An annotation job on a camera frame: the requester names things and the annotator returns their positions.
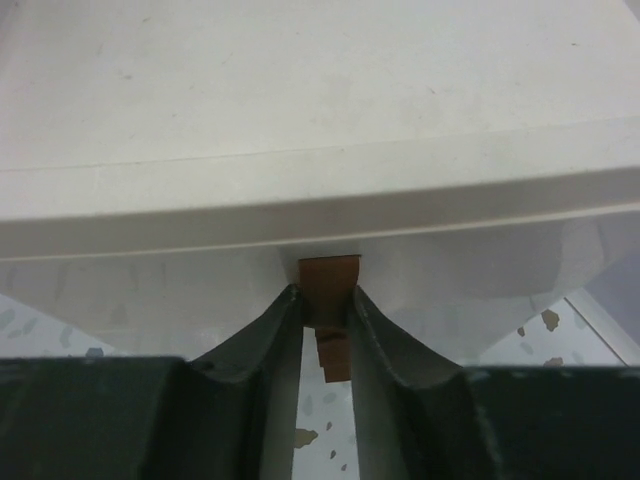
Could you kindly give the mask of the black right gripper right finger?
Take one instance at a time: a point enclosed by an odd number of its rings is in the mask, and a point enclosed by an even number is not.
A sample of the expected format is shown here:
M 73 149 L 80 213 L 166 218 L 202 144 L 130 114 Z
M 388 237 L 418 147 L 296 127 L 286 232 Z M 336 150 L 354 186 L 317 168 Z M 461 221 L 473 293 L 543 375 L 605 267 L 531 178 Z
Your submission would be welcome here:
M 463 367 L 361 289 L 347 310 L 364 479 L 635 479 L 634 367 Z

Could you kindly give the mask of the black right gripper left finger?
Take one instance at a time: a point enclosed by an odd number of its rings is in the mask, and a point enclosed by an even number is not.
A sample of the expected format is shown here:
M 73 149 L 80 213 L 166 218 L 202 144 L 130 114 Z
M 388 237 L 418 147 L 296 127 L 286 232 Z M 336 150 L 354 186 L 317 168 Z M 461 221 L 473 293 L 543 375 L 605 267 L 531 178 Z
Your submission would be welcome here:
M 1 363 L 5 479 L 288 479 L 303 298 L 286 287 L 216 348 Z

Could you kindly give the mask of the cream drawer organizer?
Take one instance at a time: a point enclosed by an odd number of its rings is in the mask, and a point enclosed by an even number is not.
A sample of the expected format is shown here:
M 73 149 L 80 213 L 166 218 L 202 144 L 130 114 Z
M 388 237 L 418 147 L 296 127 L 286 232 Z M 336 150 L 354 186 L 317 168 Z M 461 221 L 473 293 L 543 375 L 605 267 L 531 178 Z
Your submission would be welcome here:
M 639 248 L 628 1 L 5 1 L 1 351 L 196 357 L 305 258 L 472 359 Z

